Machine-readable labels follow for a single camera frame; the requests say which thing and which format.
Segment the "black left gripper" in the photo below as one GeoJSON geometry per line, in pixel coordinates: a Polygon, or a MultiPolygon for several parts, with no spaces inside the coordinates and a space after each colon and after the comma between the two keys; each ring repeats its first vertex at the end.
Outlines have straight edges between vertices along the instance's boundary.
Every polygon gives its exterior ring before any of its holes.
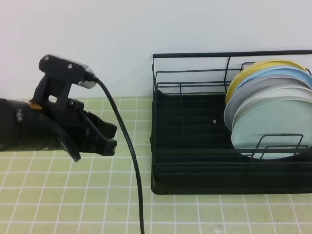
{"type": "Polygon", "coordinates": [[[117,146],[117,126],[84,110],[78,100],[67,99],[62,107],[59,101],[42,105],[44,114],[52,121],[51,137],[46,150],[63,150],[77,162],[81,153],[113,156],[117,146]]]}

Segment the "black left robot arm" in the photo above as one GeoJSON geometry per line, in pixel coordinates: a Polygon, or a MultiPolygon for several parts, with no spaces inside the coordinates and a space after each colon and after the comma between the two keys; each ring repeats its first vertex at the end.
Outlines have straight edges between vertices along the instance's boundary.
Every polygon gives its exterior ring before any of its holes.
{"type": "Polygon", "coordinates": [[[73,161],[81,153],[112,156],[117,127],[84,110],[80,101],[69,99],[63,110],[56,103],[1,99],[0,150],[66,151],[73,161]]]}

